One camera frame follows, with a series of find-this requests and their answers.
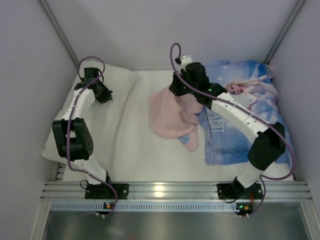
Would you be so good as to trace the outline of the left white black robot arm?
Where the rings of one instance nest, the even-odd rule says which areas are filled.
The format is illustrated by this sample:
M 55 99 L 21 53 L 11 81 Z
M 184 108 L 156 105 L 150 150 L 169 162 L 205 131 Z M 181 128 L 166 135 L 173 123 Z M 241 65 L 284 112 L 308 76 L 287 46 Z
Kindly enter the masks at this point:
M 96 67 L 84 68 L 84 77 L 74 88 L 74 96 L 66 113 L 52 123 L 56 148 L 67 160 L 70 170 L 87 176 L 86 192 L 101 193 L 111 186 L 111 179 L 93 156 L 94 141 L 85 122 L 94 102 L 112 100 L 112 91 L 104 84 L 103 72 Z

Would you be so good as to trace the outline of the left aluminium frame post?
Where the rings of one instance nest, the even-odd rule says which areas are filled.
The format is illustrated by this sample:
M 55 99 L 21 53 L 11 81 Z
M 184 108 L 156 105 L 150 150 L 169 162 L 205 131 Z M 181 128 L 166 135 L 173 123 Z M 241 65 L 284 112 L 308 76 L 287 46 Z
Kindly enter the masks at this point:
M 73 50 L 70 41 L 68 40 L 66 34 L 64 33 L 57 17 L 55 16 L 52 8 L 50 7 L 47 0 L 37 0 L 37 3 L 39 4 L 40 8 L 46 15 L 49 23 L 51 24 L 54 32 L 58 36 L 61 44 L 63 45 L 65 51 L 67 52 L 69 58 L 71 59 L 72 63 L 78 67 L 80 61 L 78 60 L 75 51 Z

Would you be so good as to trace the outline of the aluminium mounting rail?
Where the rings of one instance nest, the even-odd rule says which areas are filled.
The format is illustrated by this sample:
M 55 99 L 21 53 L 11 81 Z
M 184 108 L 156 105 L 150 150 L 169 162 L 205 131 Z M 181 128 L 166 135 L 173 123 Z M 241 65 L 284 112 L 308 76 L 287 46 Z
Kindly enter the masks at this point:
M 306 202 L 313 199 L 306 182 L 266 181 L 267 202 Z M 212 200 L 218 201 L 217 182 L 130 182 L 124 191 L 129 200 L 171 201 Z M 82 200 L 85 190 L 78 182 L 46 182 L 41 200 Z

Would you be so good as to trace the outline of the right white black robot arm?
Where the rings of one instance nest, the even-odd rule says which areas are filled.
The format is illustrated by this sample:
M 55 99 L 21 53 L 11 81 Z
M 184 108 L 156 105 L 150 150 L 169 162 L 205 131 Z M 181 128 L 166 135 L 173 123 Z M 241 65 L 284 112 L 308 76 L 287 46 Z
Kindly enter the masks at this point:
M 245 110 L 223 86 L 209 81 L 201 63 L 175 59 L 172 67 L 174 74 L 169 89 L 175 96 L 194 96 L 199 104 L 235 125 L 251 143 L 248 163 L 230 185 L 234 198 L 248 196 L 264 171 L 285 153 L 284 126 L 280 122 L 270 124 Z

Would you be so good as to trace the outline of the aluminium frame post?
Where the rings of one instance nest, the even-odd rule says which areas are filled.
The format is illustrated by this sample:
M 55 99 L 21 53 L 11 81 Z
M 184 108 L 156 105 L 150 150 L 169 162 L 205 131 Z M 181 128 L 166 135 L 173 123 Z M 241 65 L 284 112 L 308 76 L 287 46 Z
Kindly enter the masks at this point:
M 69 58 L 71 59 L 72 63 L 78 67 L 80 61 L 78 60 L 75 51 L 73 50 L 70 41 L 68 40 L 66 34 L 64 33 L 57 17 L 55 16 L 52 8 L 50 7 L 47 0 L 37 0 L 37 3 L 39 4 L 40 8 L 46 15 L 49 23 L 51 24 L 54 32 L 58 36 L 61 44 L 63 45 L 65 51 L 67 52 Z
M 268 64 L 271 62 L 272 58 L 276 54 L 278 48 L 280 47 L 281 43 L 285 39 L 286 35 L 290 31 L 290 28 L 295 23 L 297 17 L 299 16 L 300 12 L 304 8 L 307 0 L 297 0 L 294 4 L 293 9 L 289 12 L 288 17 L 286 18 L 284 24 L 282 25 L 280 32 L 277 34 L 270 50 L 268 51 L 266 57 L 263 60 L 264 64 Z

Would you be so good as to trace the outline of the right aluminium frame post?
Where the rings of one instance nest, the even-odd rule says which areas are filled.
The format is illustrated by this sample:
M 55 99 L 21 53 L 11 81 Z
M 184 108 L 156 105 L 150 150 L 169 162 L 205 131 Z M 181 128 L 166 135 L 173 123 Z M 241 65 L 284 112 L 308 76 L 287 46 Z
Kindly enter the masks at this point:
M 286 35 L 290 31 L 290 28 L 295 23 L 297 17 L 299 16 L 300 12 L 304 8 L 307 0 L 297 0 L 294 4 L 293 9 L 289 12 L 288 17 L 286 18 L 284 24 L 282 25 L 280 32 L 277 34 L 270 50 L 268 51 L 266 57 L 263 60 L 264 64 L 268 64 L 271 62 L 272 58 L 276 54 L 278 48 L 280 47 L 281 43 L 285 39 Z

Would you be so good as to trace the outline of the pink pillowcase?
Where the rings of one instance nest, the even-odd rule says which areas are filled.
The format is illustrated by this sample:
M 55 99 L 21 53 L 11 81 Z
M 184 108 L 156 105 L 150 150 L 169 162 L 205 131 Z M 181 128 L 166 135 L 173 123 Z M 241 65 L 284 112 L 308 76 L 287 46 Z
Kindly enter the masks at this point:
M 187 93 L 175 96 L 165 87 L 148 100 L 149 125 L 165 139 L 178 139 L 188 152 L 198 147 L 199 114 L 204 106 Z

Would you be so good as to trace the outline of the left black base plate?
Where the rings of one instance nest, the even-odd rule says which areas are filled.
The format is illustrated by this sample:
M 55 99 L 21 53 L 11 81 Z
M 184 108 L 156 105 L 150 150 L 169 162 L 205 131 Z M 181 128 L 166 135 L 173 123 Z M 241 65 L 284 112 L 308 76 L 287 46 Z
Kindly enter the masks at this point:
M 118 200 L 126 200 L 129 194 L 129 184 L 113 183 L 111 185 L 117 193 Z M 88 200 L 115 200 L 116 196 L 113 190 L 105 184 L 88 184 L 85 190 L 85 199 Z

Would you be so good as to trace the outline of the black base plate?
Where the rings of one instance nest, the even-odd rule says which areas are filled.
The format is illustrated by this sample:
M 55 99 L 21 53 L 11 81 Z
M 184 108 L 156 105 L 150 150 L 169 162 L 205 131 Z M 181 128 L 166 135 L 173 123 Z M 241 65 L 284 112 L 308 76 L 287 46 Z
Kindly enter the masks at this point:
M 262 186 L 255 183 L 249 188 L 235 186 L 233 183 L 219 183 L 217 184 L 217 193 L 220 200 L 233 203 L 236 200 L 261 200 L 263 197 Z
M 118 200 L 126 200 L 129 194 L 129 184 L 113 183 L 111 185 L 117 193 Z M 115 200 L 116 196 L 113 190 L 105 184 L 88 184 L 85 190 L 85 199 L 88 200 Z

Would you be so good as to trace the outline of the white pillow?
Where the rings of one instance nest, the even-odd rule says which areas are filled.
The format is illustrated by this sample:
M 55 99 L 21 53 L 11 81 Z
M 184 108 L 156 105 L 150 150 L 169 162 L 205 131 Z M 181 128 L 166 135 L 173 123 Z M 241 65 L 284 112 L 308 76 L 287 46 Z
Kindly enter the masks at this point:
M 81 64 L 80 68 L 80 75 L 82 77 L 84 76 L 84 68 L 87 67 L 103 69 L 100 62 L 95 60 L 85 61 Z M 103 84 L 112 91 L 112 100 L 103 104 L 95 101 L 84 119 L 93 138 L 93 156 L 101 167 L 111 173 L 111 156 L 115 146 L 115 136 L 120 126 L 119 121 L 122 119 L 125 106 L 133 88 L 139 80 L 139 76 L 136 72 L 108 64 L 105 65 L 103 76 Z M 56 120 L 64 115 L 72 103 L 74 88 L 79 82 L 80 78 L 77 74 L 65 103 L 55 118 Z M 52 130 L 50 130 L 41 154 L 47 160 L 63 164 L 67 163 L 67 160 L 61 158 L 58 154 Z

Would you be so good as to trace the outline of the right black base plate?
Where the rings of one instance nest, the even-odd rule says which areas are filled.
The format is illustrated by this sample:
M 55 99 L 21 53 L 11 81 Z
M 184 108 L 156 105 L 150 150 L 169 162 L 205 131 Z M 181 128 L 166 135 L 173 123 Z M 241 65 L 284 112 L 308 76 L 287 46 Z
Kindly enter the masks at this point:
M 261 200 L 263 197 L 262 186 L 255 183 L 249 188 L 235 186 L 233 183 L 219 183 L 217 184 L 217 193 L 220 200 L 233 203 L 236 200 Z

